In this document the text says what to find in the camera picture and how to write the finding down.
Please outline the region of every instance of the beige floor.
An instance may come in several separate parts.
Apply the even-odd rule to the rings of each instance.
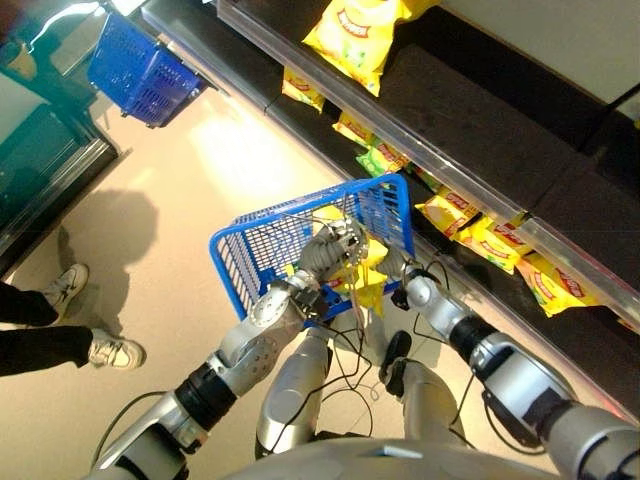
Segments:
[[[70,307],[66,323],[107,325],[142,343],[148,359],[132,372],[65,364],[0,378],[2,478],[67,479],[86,473],[98,439],[118,410],[140,393],[178,385],[237,322],[209,257],[210,235],[238,214],[342,181],[252,107],[211,89],[163,129],[122,119],[104,102],[96,112],[126,155],[68,212],[12,281],[21,288],[41,288],[72,262],[86,262],[90,283]],[[473,302],[473,292],[467,298]],[[475,305],[500,322],[489,305]],[[410,328],[413,317],[397,312],[386,323],[389,333]],[[501,325],[545,354],[527,332],[508,322]],[[438,344],[418,345],[416,357],[434,367],[459,398],[469,375],[466,366]],[[346,368],[353,368],[353,356],[341,356]],[[337,373],[335,363],[331,376]],[[371,400],[374,435],[399,436],[401,406],[376,382],[373,371],[365,384],[375,392],[363,390],[368,399],[378,398]],[[215,428],[190,460],[192,478],[216,478],[252,461],[256,416],[268,385],[269,380],[240,399]],[[587,402],[595,401],[587,390],[579,391]],[[490,433],[480,392],[475,382],[462,412],[469,439],[481,449],[518,458]],[[122,425],[143,409],[134,408]],[[368,417],[361,400],[346,393],[327,402],[319,426],[366,432]],[[553,469],[546,458],[520,459]]]

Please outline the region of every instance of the chip bag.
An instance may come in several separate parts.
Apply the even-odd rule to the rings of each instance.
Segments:
[[[458,231],[455,239],[505,272],[513,274],[520,258],[533,250],[513,233],[515,229],[511,223],[500,225],[485,216]]]
[[[315,210],[312,214],[315,220],[330,223],[343,218],[342,212],[333,205]],[[322,228],[322,223],[316,221],[312,227],[315,235]],[[367,257],[362,258],[354,267],[345,265],[334,273],[327,281],[331,289],[341,295],[349,295],[353,290],[357,302],[365,308],[373,308],[377,315],[382,315],[382,297],[387,276],[376,272],[373,267],[380,263],[387,255],[388,249],[375,238],[368,236]]]
[[[557,267],[554,267],[539,253],[531,253],[518,261],[516,268],[536,297],[536,300],[551,317],[569,307],[599,305],[578,282]]]
[[[304,77],[298,75],[289,67],[284,67],[282,93],[294,100],[311,105],[319,113],[322,113],[324,97]]]
[[[395,173],[409,163],[407,157],[379,138],[375,138],[369,151],[357,156],[356,160],[372,177]]]
[[[448,238],[452,238],[460,227],[478,213],[476,207],[444,186],[427,202],[415,207]]]
[[[333,0],[303,40],[375,96],[396,22],[418,18],[439,0]]]
[[[347,112],[340,113],[340,118],[333,124],[333,129],[363,147],[370,147],[375,140],[373,132]]]

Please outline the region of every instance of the blue plastic basket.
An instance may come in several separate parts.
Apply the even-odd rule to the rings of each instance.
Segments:
[[[335,205],[357,218],[389,245],[414,255],[407,184],[397,174],[354,180],[236,218],[211,237],[209,251],[240,320],[267,286],[286,278],[312,236],[312,213]],[[397,282],[389,282],[385,293]],[[351,302],[325,287],[327,318],[351,308]]]
[[[118,13],[105,22],[88,76],[124,114],[154,127],[200,85],[178,58]]]

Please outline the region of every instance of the person's leg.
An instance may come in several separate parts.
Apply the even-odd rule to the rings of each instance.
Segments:
[[[73,362],[77,367],[131,370],[145,360],[136,342],[115,338],[99,328],[50,327],[0,332],[0,376],[33,372]]]
[[[51,327],[0,332],[0,376],[89,361],[93,333],[87,327]]]
[[[42,327],[57,318],[58,312],[41,292],[23,292],[0,282],[0,322]]]
[[[62,318],[89,278],[85,265],[72,265],[42,292],[21,291],[0,282],[0,322],[44,327]]]

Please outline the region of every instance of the shoe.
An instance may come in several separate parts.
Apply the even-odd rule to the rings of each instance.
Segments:
[[[57,312],[57,320],[64,317],[69,303],[84,288],[88,279],[89,269],[87,266],[76,263],[42,290],[49,305]]]
[[[91,329],[89,362],[96,367],[109,366],[118,370],[133,370],[145,361],[144,349],[136,342],[115,338],[99,328]]]

